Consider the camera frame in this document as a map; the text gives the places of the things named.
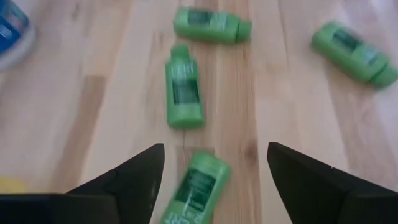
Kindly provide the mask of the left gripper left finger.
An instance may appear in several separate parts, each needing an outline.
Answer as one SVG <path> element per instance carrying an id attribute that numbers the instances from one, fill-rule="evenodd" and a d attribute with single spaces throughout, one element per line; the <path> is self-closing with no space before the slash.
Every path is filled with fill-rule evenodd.
<path id="1" fill-rule="evenodd" d="M 159 194 L 164 162 L 164 144 L 157 143 L 70 192 L 112 196 L 120 224 L 149 224 Z"/>

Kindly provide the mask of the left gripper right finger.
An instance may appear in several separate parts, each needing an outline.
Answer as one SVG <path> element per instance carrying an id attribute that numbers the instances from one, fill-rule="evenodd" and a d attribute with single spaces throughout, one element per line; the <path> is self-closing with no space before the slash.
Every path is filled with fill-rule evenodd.
<path id="1" fill-rule="evenodd" d="M 278 142 L 267 162 L 293 224 L 398 224 L 398 192 Z"/>

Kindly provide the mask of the green travel shampoo bottle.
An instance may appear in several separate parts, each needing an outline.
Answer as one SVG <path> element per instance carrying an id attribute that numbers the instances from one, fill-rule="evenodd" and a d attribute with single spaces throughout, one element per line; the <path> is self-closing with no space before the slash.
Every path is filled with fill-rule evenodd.
<path id="1" fill-rule="evenodd" d="M 167 123 L 175 129 L 194 129 L 205 124 L 198 64 L 185 44 L 170 49 L 165 64 Z"/>
<path id="2" fill-rule="evenodd" d="M 193 154 L 159 224 L 210 224 L 231 166 L 205 152 Z"/>
<path id="3" fill-rule="evenodd" d="M 173 20 L 177 35 L 190 39 L 235 44 L 251 38 L 252 22 L 228 13 L 180 7 Z"/>
<path id="4" fill-rule="evenodd" d="M 340 22 L 323 24 L 311 46 L 359 83 L 385 88 L 398 81 L 398 68 L 389 57 Z"/>

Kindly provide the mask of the yellow plastic bin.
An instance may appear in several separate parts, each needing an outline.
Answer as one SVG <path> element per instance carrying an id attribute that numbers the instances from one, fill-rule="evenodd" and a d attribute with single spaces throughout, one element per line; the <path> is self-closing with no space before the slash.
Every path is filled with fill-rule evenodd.
<path id="1" fill-rule="evenodd" d="M 0 194 L 22 194 L 25 190 L 26 187 L 20 180 L 0 176 Z"/>

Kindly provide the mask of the white wipes canister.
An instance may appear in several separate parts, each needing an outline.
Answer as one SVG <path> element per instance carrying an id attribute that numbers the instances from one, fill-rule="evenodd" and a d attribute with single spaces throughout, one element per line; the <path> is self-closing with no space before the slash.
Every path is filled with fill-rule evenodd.
<path id="1" fill-rule="evenodd" d="M 13 1 L 0 0 L 0 71 L 21 62 L 35 43 L 35 25 Z"/>

